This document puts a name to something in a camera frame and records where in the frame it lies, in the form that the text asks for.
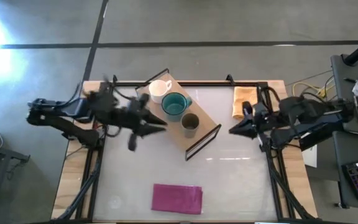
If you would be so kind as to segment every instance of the mug handle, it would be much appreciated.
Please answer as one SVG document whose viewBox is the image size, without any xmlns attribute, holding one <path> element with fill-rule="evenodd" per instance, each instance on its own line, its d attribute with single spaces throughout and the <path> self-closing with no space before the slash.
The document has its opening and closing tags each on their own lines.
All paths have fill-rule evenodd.
<svg viewBox="0 0 358 224">
<path fill-rule="evenodd" d="M 167 91 L 170 90 L 172 87 L 172 80 L 166 81 L 165 84 L 167 84 Z"/>
<path fill-rule="evenodd" d="M 191 98 L 188 97 L 186 98 L 186 102 L 187 102 L 187 107 L 189 107 L 193 103 L 193 100 L 191 100 Z"/>
</svg>

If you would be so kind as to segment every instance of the magenta towel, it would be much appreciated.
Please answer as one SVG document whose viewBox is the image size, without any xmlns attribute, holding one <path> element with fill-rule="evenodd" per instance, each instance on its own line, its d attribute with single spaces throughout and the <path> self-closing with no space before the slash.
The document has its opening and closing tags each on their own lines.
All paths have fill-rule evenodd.
<svg viewBox="0 0 358 224">
<path fill-rule="evenodd" d="M 154 184 L 152 210 L 199 215 L 202 204 L 201 187 Z"/>
</svg>

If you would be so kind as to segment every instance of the white mug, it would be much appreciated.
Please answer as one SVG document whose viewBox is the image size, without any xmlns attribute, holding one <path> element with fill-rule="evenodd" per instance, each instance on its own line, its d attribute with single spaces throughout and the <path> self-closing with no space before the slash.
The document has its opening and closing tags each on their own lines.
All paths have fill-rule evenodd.
<svg viewBox="0 0 358 224">
<path fill-rule="evenodd" d="M 168 90 L 172 87 L 172 81 L 162 81 L 162 80 L 154 80 L 149 85 L 150 96 L 152 97 L 152 101 L 156 103 L 161 103 L 162 98 L 167 94 Z"/>
</svg>

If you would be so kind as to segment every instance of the white table surface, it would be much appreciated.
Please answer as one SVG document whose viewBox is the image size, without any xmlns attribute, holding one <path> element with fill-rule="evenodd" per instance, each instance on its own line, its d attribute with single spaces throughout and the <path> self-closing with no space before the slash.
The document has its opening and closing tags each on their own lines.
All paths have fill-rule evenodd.
<svg viewBox="0 0 358 224">
<path fill-rule="evenodd" d="M 133 88 L 120 88 L 135 95 Z M 276 220 L 266 157 L 257 139 L 234 136 L 232 87 L 185 87 L 193 100 L 222 127 L 215 140 L 189 161 L 168 133 L 139 138 L 127 149 L 130 131 L 107 138 L 94 220 L 254 221 Z M 122 105 L 127 101 L 119 98 Z M 151 210 L 153 184 L 197 185 L 203 189 L 201 215 Z"/>
</svg>

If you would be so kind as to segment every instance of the gray cup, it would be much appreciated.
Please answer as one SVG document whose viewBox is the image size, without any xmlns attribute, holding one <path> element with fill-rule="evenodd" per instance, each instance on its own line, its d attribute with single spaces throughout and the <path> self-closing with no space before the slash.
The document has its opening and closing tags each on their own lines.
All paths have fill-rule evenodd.
<svg viewBox="0 0 358 224">
<path fill-rule="evenodd" d="M 181 117 L 181 126 L 186 138 L 193 138 L 196 135 L 200 120 L 193 113 L 185 114 Z"/>
</svg>

